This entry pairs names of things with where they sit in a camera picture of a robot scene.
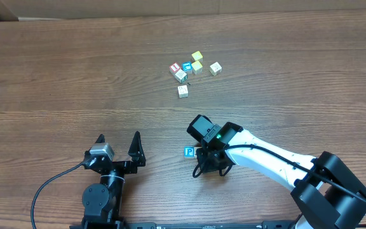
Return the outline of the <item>yellow block far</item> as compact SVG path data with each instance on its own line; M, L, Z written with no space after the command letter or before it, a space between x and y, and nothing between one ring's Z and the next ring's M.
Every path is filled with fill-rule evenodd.
M203 55L201 54L200 51L196 51L196 52L192 53L191 56L192 56L193 62L196 62L196 61L203 62Z

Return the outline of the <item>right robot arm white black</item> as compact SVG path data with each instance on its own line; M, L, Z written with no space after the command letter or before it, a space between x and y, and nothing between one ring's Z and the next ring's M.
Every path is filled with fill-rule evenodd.
M243 127L213 124L198 115L187 133L201 148L193 175L234 165L256 170L290 191L301 214L293 228L361 228L366 215L366 187L335 154L302 155L265 142Z

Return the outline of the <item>blue letter P block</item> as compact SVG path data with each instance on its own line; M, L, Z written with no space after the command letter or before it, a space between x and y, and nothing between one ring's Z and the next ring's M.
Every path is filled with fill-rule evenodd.
M195 157L194 147L186 146L184 148L184 158L194 158L194 157Z

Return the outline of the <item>white block green side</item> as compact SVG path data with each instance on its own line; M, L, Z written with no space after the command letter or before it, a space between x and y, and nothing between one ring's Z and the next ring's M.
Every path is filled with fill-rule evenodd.
M175 79L179 82L179 83L183 83L187 80L187 73L184 72L183 70L179 69L175 74Z

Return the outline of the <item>white block hammer picture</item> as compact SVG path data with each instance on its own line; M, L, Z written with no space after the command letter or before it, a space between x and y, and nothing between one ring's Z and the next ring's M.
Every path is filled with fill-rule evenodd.
M194 147L194 158L198 157L201 147Z

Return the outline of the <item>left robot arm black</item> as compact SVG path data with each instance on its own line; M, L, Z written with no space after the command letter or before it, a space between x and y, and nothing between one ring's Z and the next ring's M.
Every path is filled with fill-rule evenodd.
M120 216L125 176L136 174L139 167L146 165L140 132L134 134L128 155L130 160L114 161L115 152L102 134L85 152L82 166L100 174L100 182L89 185L82 194L83 228L126 227Z

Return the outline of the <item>red letter I block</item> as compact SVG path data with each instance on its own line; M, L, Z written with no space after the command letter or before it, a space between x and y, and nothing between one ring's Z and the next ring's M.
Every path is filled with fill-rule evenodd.
M181 66L177 62L174 62L169 66L169 71L172 74L176 74L179 70L181 70Z

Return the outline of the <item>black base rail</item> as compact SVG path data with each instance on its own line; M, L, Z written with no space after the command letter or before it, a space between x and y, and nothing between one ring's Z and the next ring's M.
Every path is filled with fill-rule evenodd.
M313 229L305 219L300 222L292 220L263 221L260 223L184 223L184 224L156 224L154 222L120 223L115 225L71 225L70 229L82 228L124 228L124 229Z

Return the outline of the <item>yellow block near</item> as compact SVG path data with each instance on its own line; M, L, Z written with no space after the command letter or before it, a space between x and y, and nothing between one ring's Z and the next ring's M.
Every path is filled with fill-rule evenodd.
M191 64L192 70L194 74L199 74L202 72L203 70L203 65L201 64L201 62L199 60L193 62Z

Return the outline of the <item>white block red M side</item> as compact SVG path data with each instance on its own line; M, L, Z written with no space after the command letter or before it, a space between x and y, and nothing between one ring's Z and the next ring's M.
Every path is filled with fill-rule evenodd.
M187 85L182 85L177 87L179 98L186 98L189 96L189 91Z

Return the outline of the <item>white block yellow side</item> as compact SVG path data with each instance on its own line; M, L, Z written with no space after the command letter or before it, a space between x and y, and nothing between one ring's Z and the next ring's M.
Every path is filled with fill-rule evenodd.
M213 76L216 76L222 72L222 67L218 62L214 62L210 65L210 72Z

